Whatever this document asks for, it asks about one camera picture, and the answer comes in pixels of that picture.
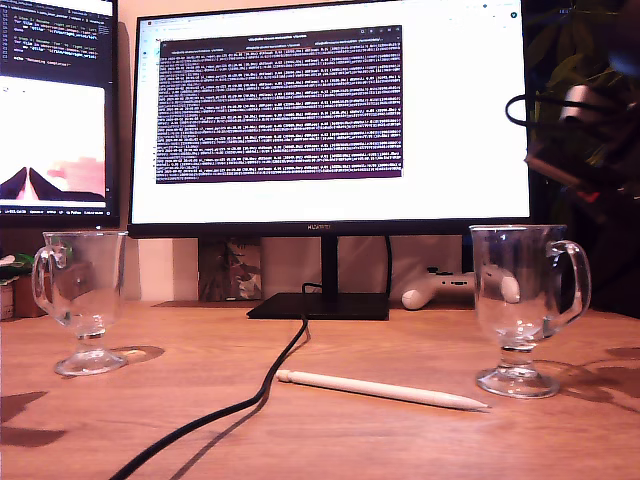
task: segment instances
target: glass stem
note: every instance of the glass stem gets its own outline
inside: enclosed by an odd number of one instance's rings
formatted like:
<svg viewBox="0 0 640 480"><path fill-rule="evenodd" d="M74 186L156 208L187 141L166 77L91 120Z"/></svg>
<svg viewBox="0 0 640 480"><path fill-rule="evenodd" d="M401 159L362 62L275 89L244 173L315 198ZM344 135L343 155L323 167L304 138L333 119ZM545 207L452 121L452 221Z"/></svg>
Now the glass stem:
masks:
<svg viewBox="0 0 640 480"><path fill-rule="evenodd" d="M102 344L103 337L104 332L78 335L78 344L76 346L77 352L82 353L91 352L94 350L102 350L104 348Z"/></svg>
<svg viewBox="0 0 640 480"><path fill-rule="evenodd" d="M504 370L505 373L515 374L517 376L534 376L538 372L533 365L531 351L533 346L529 347L502 347L500 365L498 368Z"/></svg>

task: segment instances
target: mug handle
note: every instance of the mug handle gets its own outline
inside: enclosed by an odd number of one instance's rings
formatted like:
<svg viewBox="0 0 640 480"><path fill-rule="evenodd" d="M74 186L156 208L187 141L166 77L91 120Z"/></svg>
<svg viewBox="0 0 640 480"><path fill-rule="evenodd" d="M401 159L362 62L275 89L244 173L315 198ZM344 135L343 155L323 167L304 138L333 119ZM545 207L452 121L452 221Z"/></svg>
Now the mug handle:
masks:
<svg viewBox="0 0 640 480"><path fill-rule="evenodd" d="M554 323L559 326L571 323L582 316L591 302L591 270L584 249L570 240L559 240L547 244L547 257L559 257L563 253L568 254L571 259L576 281L573 304L554 320Z"/></svg>
<svg viewBox="0 0 640 480"><path fill-rule="evenodd" d="M36 253L31 270L31 290L33 291L33 299L40 308L51 315L53 305L47 298L44 288L44 277L46 273L46 263L53 255L53 249L50 246L42 247Z"/></svg>

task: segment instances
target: game controller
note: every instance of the game controller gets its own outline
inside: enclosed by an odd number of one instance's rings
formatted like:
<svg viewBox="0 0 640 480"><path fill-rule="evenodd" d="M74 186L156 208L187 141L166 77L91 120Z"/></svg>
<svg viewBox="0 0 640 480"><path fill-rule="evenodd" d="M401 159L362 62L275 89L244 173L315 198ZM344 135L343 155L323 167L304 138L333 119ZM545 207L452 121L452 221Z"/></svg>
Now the game controller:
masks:
<svg viewBox="0 0 640 480"><path fill-rule="evenodd" d="M428 275L411 285L402 295L402 305L407 310L419 310L436 296L472 297L475 291L475 273L438 272L429 267ZM515 277L496 265L481 268L481 288L485 294L507 303L520 301L520 287Z"/></svg>
<svg viewBox="0 0 640 480"><path fill-rule="evenodd" d="M429 267L427 270L427 276L415 282L402 294L402 305L407 310L419 310L440 295L473 297L473 272L438 272L435 267Z"/></svg>

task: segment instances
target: monitor bezel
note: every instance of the monitor bezel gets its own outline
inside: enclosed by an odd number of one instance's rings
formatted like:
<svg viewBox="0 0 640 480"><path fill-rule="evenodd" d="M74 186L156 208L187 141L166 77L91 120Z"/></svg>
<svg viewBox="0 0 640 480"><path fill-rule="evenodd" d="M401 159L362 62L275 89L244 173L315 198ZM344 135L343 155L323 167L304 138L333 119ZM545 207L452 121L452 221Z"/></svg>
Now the monitor bezel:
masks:
<svg viewBox="0 0 640 480"><path fill-rule="evenodd" d="M134 63L133 115L132 115L132 148L131 148L131 179L129 191L129 210L127 231L132 238L199 238L206 235L218 236L260 236L260 237L319 237L323 235L335 236L377 236L377 235L465 235L469 233L469 226L474 224L528 224L535 223L541 211L536 205L535 173L529 171L529 216L528 217L478 217L451 219L418 219L418 220L339 220L326 222L242 222L242 223L133 223L133 191L134 191L134 159L136 149L136 112L138 91L138 66L140 52L140 26L146 21L162 20L166 18L185 18L201 15L222 15L230 13L246 13L255 11L287 10L292 8L313 8L331 5L377 3L402 0L345 0L324 1L319 3L300 3L294 5L278 5L250 7L240 9L210 10L199 12L182 12L174 14L147 15L137 18L136 44ZM520 2L520 19L524 2ZM526 64L522 75L525 78Z"/></svg>
<svg viewBox="0 0 640 480"><path fill-rule="evenodd" d="M116 228L120 226L120 108L118 76L118 1L111 0L113 6L111 38L111 118L105 118L105 158L111 158L111 209L104 215L39 215L3 214L0 212L0 227L5 228Z"/></svg>

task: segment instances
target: black cable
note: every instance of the black cable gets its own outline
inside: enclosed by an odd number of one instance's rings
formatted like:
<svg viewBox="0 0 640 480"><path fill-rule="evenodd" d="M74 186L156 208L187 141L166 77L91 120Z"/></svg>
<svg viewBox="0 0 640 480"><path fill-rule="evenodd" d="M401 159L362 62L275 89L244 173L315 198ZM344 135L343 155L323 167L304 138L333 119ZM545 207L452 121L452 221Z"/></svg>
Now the black cable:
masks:
<svg viewBox="0 0 640 480"><path fill-rule="evenodd" d="M393 274L393 251L391 250L391 237L389 235L384 236L385 244L387 245L387 288L385 293L387 298L391 297L391 276Z"/></svg>
<svg viewBox="0 0 640 480"><path fill-rule="evenodd" d="M305 287L306 286L314 286L314 287L322 287L322 285L317 285L317 284L312 284L312 283L305 283L302 285L302 293L306 293ZM276 374L276 371L278 370L278 368L280 368L280 366L282 365L282 363L285 361L285 359L287 358L287 355L289 355L291 349L295 346L296 342L300 339L300 337L302 336L302 334L307 330L307 328L309 328L309 320L307 319L305 313L302 313L302 326L300 327L300 330L298 330L298 333L296 333L296 335L293 337L293 339L289 342L289 344L285 347L285 349L282 351L282 353L280 353L280 355L278 356L278 358L276 359L275 362L273 362L273 365L271 365L271 368L269 368L269 371L267 372L266 376L264 377L264 380L262 382L262 385L260 387L260 389L258 390L258 392L251 398L244 400L242 402L236 403L235 405L231 405L229 407L225 407L222 408L220 410L217 410L215 412L212 412L208 415L205 415L203 417L200 417L186 425L183 425L182 427L178 428L177 430L174 430L173 432L171 432L170 434L168 434L167 436L165 436L164 438L161 438L160 440L158 440L156 443L154 443L153 445L149 446L148 448L146 448L144 451L140 452L138 455L136 455L129 463L127 463L124 467L122 467L120 470L118 470L118 472L113 475L111 477L110 480L123 480L125 478L128 478L133 472L135 472L138 468L140 468L147 460L149 460L151 457L153 457L156 453L160 452L160 450L162 450L165 447L168 447L169 445L171 445L173 442L175 442L176 440L182 438L183 436L187 435L188 433L193 432L194 430L213 422L214 420L218 420L222 417L226 417L228 415L237 413L241 410L244 410L246 408L251 407L252 405L255 405L256 403L258 403L267 393L269 390L269 385L271 384L271 382L273 381L273 377Z"/></svg>
<svg viewBox="0 0 640 480"><path fill-rule="evenodd" d="M593 122L558 122L558 123L546 123L546 122L535 122L531 120L519 120L513 117L509 113L509 107L516 102L521 102L522 100L533 99L542 103L552 103L554 105L560 105L564 107L579 107L584 108L586 110L593 110L603 114L611 114L614 112L613 109L608 107L601 107L598 105L592 105L586 102L573 102L570 100L558 100L555 98L543 97L541 95L516 95L511 100L507 102L505 106L505 114L511 123L515 123L516 125L520 125L521 127L530 127L530 128L553 128L556 130L585 130L587 128L593 127L602 127L606 125L613 125L615 123L625 122L630 118L640 118L640 109L637 105L633 105L629 107L625 112L619 113L616 115L612 115L609 118L604 118L602 120L597 120Z"/></svg>

